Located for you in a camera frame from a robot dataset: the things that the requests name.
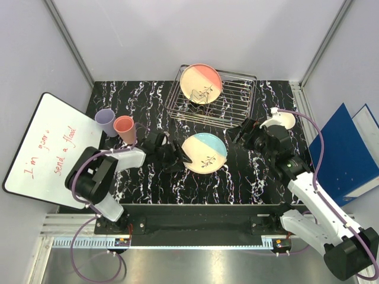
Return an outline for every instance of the black marble tabletop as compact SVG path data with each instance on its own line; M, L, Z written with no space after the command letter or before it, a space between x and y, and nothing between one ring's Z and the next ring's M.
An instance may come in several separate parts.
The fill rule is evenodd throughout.
M233 144L226 130L173 120L165 109L172 81L96 82L86 114L94 118L102 108L112 108L116 117L129 115L150 129L167 131L181 144L195 133L212 133L227 147L227 161L218 171L200 175L188 169L167 174L154 164L115 174L111 189L124 204L278 204L298 203L296 196L276 181L266 161L255 152ZM264 121L271 107L297 110L288 81L257 81L251 117ZM310 164L301 123L290 130L295 152ZM123 145L120 137L107 138L104 148Z

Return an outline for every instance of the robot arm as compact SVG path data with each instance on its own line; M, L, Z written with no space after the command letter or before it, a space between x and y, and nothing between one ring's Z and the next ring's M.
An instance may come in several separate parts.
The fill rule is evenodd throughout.
M271 220L275 226L279 224L282 229L299 236L316 249L329 270L340 280L346 280L372 265L358 239L326 205L320 194L343 216L348 226L359 232L358 235L374 256L378 251L378 234L372 228L364 230L351 219L318 183L317 191L314 190L313 174L305 162L294 154L291 137L279 120L260 123L247 119L241 126L229 129L228 134L234 143L242 141L247 149L262 153L269 161L275 178L287 186L317 219L315 224L287 204L272 214Z
M100 150L88 147L68 174L65 186L71 190L79 168ZM183 162L192 163L177 141L170 143L164 133L150 131L146 138L129 151L105 154L94 159L80 174L75 191L84 201L90 202L102 216L117 222L124 208L111 196L109 189L115 172L141 167L144 163L160 164L165 172L184 169Z

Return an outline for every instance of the plate with leaf design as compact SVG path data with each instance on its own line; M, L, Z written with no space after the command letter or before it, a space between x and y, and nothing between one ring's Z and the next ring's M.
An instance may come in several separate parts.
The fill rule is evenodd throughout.
M193 64L183 71L180 77L180 88L187 99L204 105L219 97L222 81L220 75L211 66Z
M192 163L184 163L184 166L195 173L213 173L226 162L225 144L210 133L197 133L188 137L182 148L192 160Z

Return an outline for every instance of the dish rack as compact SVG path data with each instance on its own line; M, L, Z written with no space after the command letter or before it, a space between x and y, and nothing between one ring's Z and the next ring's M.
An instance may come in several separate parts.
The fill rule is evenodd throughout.
M165 108L171 118L205 125L231 128L250 117L256 90L256 77L216 70L223 84L220 96L210 104L196 104L180 88L180 77L189 65L182 65L170 88Z

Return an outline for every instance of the metal floor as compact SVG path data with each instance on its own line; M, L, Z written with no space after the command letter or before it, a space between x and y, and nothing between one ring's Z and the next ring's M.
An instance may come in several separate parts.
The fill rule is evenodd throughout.
M300 240L294 251L304 247ZM100 250L76 249L75 262L86 277L106 280L118 268L117 259L102 255L89 262ZM247 251L219 250L129 250L122 254L127 265L113 283L125 284L337 284L358 283L355 277L337 280L312 248L298 256L262 257ZM87 283L73 272L69 250L54 248L50 254L43 284Z

